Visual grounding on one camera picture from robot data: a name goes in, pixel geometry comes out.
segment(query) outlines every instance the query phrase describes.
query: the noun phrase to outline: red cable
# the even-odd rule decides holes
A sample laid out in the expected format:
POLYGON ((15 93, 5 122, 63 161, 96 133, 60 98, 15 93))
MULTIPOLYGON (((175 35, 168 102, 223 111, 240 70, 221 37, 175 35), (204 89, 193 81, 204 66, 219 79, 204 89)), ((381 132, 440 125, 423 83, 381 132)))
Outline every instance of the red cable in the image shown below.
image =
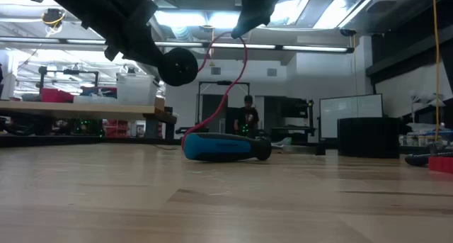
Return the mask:
MULTIPOLYGON (((198 69, 198 72, 200 72, 205 67, 207 58, 209 57, 210 50, 212 48, 212 44, 214 44, 219 38, 221 38, 222 36, 224 36, 226 34, 231 34, 231 31, 227 31, 227 32, 224 32, 224 33, 220 34, 218 37, 216 37, 211 42, 210 46, 207 48, 205 59, 203 60, 203 63, 201 64, 201 67, 198 69)), ((191 132, 194 132, 194 131, 204 127, 206 124, 208 124, 210 121, 212 121, 212 119, 214 119, 220 113, 220 111, 222 110, 222 108, 223 108, 223 106, 225 104, 225 101, 226 101, 226 99, 228 97, 229 91, 231 90, 231 88, 233 88, 233 86, 235 84, 237 84, 237 82, 239 82, 239 80, 241 80, 241 77, 242 77, 243 73, 246 71, 246 66, 247 66, 247 61, 248 61, 247 46, 246 46, 246 43, 243 41, 243 39, 241 37, 239 37, 239 39, 241 40, 241 42, 243 44, 243 51, 244 51, 243 67, 242 67, 242 70, 241 70, 241 73, 240 73, 239 77, 236 80, 234 80, 234 82, 228 87, 228 89, 226 90, 226 92, 225 92, 225 94, 224 94, 224 96, 222 98, 222 101, 220 101, 220 104, 217 107, 217 110, 208 119, 202 121, 200 124, 195 125, 194 127, 190 128, 187 132, 185 132, 183 140, 181 142, 181 146, 183 147, 183 150, 184 150, 185 137, 188 134, 190 134, 191 132)))

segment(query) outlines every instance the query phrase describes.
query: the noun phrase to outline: red box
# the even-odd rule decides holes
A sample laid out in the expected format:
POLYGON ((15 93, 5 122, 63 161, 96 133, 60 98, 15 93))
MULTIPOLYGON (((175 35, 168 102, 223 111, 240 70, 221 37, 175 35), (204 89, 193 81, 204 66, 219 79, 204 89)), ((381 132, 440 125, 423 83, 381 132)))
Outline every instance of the red box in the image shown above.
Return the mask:
POLYGON ((430 157, 430 170, 453 174, 453 157, 430 157))
POLYGON ((54 102, 54 103, 72 103, 74 102, 74 96, 66 91, 60 91, 58 89, 42 89, 42 102, 54 102))

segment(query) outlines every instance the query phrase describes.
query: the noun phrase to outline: ceiling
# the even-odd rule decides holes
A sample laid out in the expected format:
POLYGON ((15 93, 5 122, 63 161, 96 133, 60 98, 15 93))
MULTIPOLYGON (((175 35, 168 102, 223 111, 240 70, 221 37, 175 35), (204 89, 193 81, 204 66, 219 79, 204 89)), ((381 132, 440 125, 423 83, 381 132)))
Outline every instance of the ceiling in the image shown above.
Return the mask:
MULTIPOLYGON (((163 12, 201 14, 207 23, 210 23, 213 14, 238 14, 241 10, 241 0, 154 0, 163 12)), ((432 0, 281 0, 276 6, 282 17, 271 17, 273 22, 267 27, 259 27, 244 35, 247 43, 273 44, 273 45, 316 45, 351 47, 351 38, 340 34, 337 26, 356 30, 358 35, 385 33, 398 28, 401 24, 412 19, 421 11, 429 8, 432 0), (285 12, 293 12, 282 6, 291 1, 297 1, 298 8, 306 3, 303 11, 295 18, 295 23, 288 24, 291 16, 285 12), (357 11, 346 23, 344 19, 357 11)), ((44 0, 38 4, 29 0, 0 0, 0 35, 16 37, 46 37, 48 29, 41 21, 41 15, 48 8, 61 8, 53 0, 44 0)), ((101 39, 91 29, 85 30, 80 26, 80 21, 67 12, 61 29, 52 35, 52 38, 81 38, 101 39)), ((155 16, 151 19, 152 35, 155 40, 181 40, 175 36, 172 27, 159 24, 155 16)), ((190 26, 187 30, 193 40, 210 41, 212 36, 231 30, 231 28, 215 28, 214 35, 200 26, 190 26)), ((231 38, 221 38, 221 43, 237 43, 231 38)), ((103 56, 102 47, 81 47, 65 45, 64 47, 51 47, 38 44, 0 43, 0 47, 15 50, 21 59, 19 64, 30 58, 30 63, 23 65, 19 72, 20 79, 35 79, 39 77, 37 65, 52 65, 55 67, 74 67, 77 63, 84 69, 96 69, 101 72, 101 81, 115 81, 115 75, 124 67, 134 67, 138 72, 155 74, 155 69, 140 65, 136 62, 123 60, 118 56, 113 62, 103 56)), ((202 58, 203 50, 194 50, 198 58, 202 58)), ((294 56, 294 52, 285 51, 249 51, 250 60, 279 60, 286 64, 294 56)), ((212 56, 218 60, 240 60, 243 55, 238 50, 216 48, 212 56)), ((89 74, 81 79, 91 80, 89 74)), ((35 83, 29 82, 20 85, 20 88, 32 89, 35 83)), ((77 84, 67 84, 68 89, 78 88, 77 84)))

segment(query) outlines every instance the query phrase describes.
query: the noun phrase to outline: whiteboard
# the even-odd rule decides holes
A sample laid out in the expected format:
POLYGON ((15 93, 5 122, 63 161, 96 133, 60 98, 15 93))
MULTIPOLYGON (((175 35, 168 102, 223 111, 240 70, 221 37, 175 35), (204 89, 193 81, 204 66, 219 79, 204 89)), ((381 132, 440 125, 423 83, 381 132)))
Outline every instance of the whiteboard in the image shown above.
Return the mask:
POLYGON ((338 119, 382 117, 381 94, 321 99, 319 105, 321 139, 338 137, 338 119))

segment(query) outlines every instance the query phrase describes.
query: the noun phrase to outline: wooden floor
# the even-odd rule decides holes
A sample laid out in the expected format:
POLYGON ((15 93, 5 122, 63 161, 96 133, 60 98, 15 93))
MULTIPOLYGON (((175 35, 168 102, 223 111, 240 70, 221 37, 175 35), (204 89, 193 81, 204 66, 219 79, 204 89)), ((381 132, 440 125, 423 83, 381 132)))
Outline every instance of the wooden floor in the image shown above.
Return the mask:
POLYGON ((0 149, 0 242, 453 242, 453 175, 273 155, 208 164, 146 145, 0 149))

